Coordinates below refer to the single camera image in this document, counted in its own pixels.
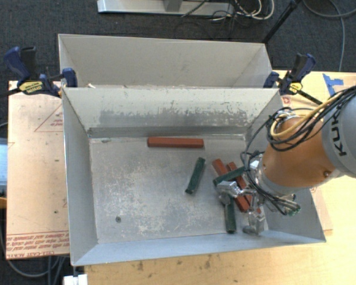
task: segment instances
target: wooden block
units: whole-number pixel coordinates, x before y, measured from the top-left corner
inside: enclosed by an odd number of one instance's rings
[[[224,175],[228,172],[227,168],[225,167],[225,165],[223,164],[221,159],[215,159],[212,162],[212,165],[215,168],[215,171],[218,173],[219,176]]]
[[[149,137],[148,147],[162,148],[203,148],[201,138]]]

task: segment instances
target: wooden table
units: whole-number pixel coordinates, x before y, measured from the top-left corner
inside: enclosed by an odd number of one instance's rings
[[[321,72],[312,72],[303,81],[303,90],[320,100],[329,96],[322,74]],[[342,79],[345,85],[356,83],[356,73],[325,74],[331,79]],[[285,96],[283,101],[293,106],[311,105],[307,99],[300,96]],[[24,106],[28,104],[28,101],[20,101],[20,104],[20,108],[25,109]],[[42,131],[47,134],[45,135],[48,138],[47,141],[44,141],[43,137],[40,138],[44,135],[36,135],[39,139],[38,143],[43,146],[47,144],[45,149],[50,149],[49,154],[45,152],[44,148],[41,152],[43,158],[52,162],[52,164],[42,164],[43,174],[48,172],[45,168],[48,168],[49,165],[50,168],[54,167],[53,170],[55,170],[55,166],[63,167],[63,157],[60,157],[63,153],[63,139],[61,130],[56,126],[56,124],[60,124],[60,106],[57,102],[52,102],[50,106],[52,109],[46,114],[47,116],[52,115],[53,118],[49,116],[43,120],[38,116],[33,120],[28,118],[25,124],[9,123],[10,132],[13,132],[13,125],[23,125],[31,128],[32,132]],[[19,106],[10,105],[10,115],[14,116],[16,109],[19,109]],[[53,129],[51,131],[49,129],[40,130],[43,128],[42,126]],[[23,173],[16,174],[20,171],[11,167],[11,152],[16,154],[14,158],[17,161],[20,159],[19,151],[11,150],[9,152],[8,170],[11,173],[8,179],[9,193],[20,189],[18,186],[21,185],[22,191],[31,191],[31,195],[34,196],[12,194],[8,198],[7,227],[14,229],[15,233],[29,233],[39,229],[42,233],[60,230],[65,234],[68,225],[67,209],[64,202],[66,190],[62,169],[58,169],[61,174],[58,173],[53,177],[55,182],[49,180],[40,183],[39,179],[37,180],[34,176],[31,181],[20,180]],[[88,274],[88,282],[90,285],[356,284],[356,179],[339,178],[328,182],[320,189],[329,218],[332,221],[332,230],[325,231],[326,243],[92,265],[84,267]],[[40,200],[43,198],[47,202],[42,203]],[[20,208],[19,204],[28,205]],[[64,252],[65,250],[62,248],[55,254]]]

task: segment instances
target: black cable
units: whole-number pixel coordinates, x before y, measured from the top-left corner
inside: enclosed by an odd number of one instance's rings
[[[267,128],[266,138],[269,141],[272,148],[276,151],[283,152],[283,151],[291,150],[297,147],[298,145],[300,145],[301,143],[313,138],[327,124],[327,122],[330,121],[332,117],[335,116],[336,113],[338,113],[343,108],[343,106],[345,106],[355,95],[356,95],[356,85],[335,93],[333,96],[330,97],[330,99],[335,96],[339,96],[338,98],[336,98],[333,102],[331,102],[328,106],[326,106],[323,110],[321,110],[316,116],[314,116],[313,118],[308,118],[308,120],[306,120],[299,127],[299,129],[296,130],[296,132],[293,133],[288,138],[276,139],[271,135],[270,128],[276,120],[270,118],[268,120],[268,123],[266,124],[266,128]],[[335,111],[331,114],[331,117],[328,118],[328,120],[324,121],[322,123],[322,126],[320,126],[320,128],[316,132],[313,132],[315,126],[319,122],[323,121],[323,118],[334,109]],[[276,145],[288,144],[290,141],[297,138],[299,138],[299,140],[297,140],[293,144],[290,144],[288,147],[278,148],[276,146]]]
[[[187,13],[185,13],[184,15],[181,16],[181,18],[191,15],[193,12],[195,12],[196,10],[198,10],[204,3],[206,3],[208,0],[203,0],[201,3],[199,3],[196,7],[194,7],[191,11],[188,11]]]
[[[1,229],[1,225],[0,225],[0,245],[2,248],[3,253],[5,253],[5,247],[4,247],[4,240],[3,240],[3,233],[2,233],[2,229]],[[50,274],[51,271],[57,266],[57,264],[60,262],[60,258],[57,258],[56,261],[54,262],[53,265],[51,265],[50,263],[50,269],[47,269],[46,271],[42,272],[42,273],[37,273],[37,274],[29,274],[29,273],[25,273],[23,271],[21,271],[20,269],[18,269],[11,261],[7,261],[8,265],[19,275],[26,277],[26,278],[40,278],[40,277],[44,277],[47,274]]]
[[[0,99],[4,98],[4,97],[8,97],[8,96],[16,94],[16,93],[19,93],[19,92],[21,92],[21,90],[19,90],[18,88],[15,88],[15,89],[13,89],[11,91],[7,91],[7,92],[5,92],[3,94],[0,94]]]

